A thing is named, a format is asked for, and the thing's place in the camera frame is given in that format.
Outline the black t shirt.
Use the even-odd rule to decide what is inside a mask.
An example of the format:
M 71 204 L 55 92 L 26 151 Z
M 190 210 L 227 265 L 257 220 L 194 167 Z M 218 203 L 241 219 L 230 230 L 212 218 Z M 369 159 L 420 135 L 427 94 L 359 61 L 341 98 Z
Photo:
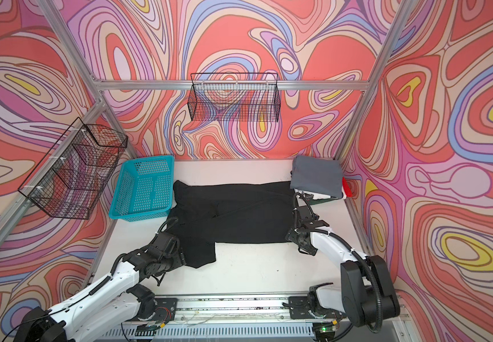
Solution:
M 286 243 L 293 226 L 294 191 L 289 182 L 260 185 L 173 185 L 175 235 L 185 264 L 199 269 L 216 261 L 216 244 Z

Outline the teal plastic basket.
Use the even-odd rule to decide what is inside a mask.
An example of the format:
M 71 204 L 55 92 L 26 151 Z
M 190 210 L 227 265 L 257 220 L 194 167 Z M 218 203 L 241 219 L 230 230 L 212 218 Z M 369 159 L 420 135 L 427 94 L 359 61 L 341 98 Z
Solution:
M 174 166 L 172 155 L 124 162 L 109 218 L 135 222 L 168 216 L 173 204 Z

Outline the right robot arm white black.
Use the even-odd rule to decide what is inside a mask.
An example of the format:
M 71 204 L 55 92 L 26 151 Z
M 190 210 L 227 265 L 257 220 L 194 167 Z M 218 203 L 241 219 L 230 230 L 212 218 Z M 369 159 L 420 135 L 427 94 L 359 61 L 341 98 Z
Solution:
M 332 230 L 314 211 L 306 197 L 293 197 L 293 225 L 286 239 L 303 255 L 322 253 L 340 272 L 340 285 L 332 282 L 311 286 L 305 304 L 287 303 L 291 314 L 299 310 L 315 319 L 332 314 L 347 318 L 353 327 L 365 326 L 379 333 L 386 319 L 400 315 L 398 295 L 386 261 L 357 251 Z

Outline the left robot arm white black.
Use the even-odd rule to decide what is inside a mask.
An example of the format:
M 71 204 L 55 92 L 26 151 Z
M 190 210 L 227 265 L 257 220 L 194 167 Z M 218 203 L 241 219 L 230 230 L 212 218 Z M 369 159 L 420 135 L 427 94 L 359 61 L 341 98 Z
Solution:
M 169 217 L 145 246 L 119 255 L 111 270 L 69 299 L 43 310 L 31 309 L 11 331 L 15 341 L 95 341 L 130 319 L 152 321 L 155 294 L 142 281 L 161 283 L 185 265 L 179 239 L 170 233 L 178 218 Z

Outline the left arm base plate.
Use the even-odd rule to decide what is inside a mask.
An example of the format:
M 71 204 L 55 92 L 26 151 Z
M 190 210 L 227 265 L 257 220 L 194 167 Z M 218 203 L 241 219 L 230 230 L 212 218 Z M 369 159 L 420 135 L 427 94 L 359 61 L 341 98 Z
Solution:
M 177 298 L 155 298 L 142 301 L 138 313 L 128 321 L 173 321 L 178 305 Z

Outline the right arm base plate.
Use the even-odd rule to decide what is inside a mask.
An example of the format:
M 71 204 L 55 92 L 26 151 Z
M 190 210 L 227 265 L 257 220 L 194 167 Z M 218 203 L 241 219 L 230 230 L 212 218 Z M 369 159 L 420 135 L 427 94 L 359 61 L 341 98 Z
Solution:
M 333 309 L 325 309 L 310 296 L 290 296 L 282 306 L 289 311 L 293 320 L 332 319 L 340 321 L 346 318 L 345 313 Z

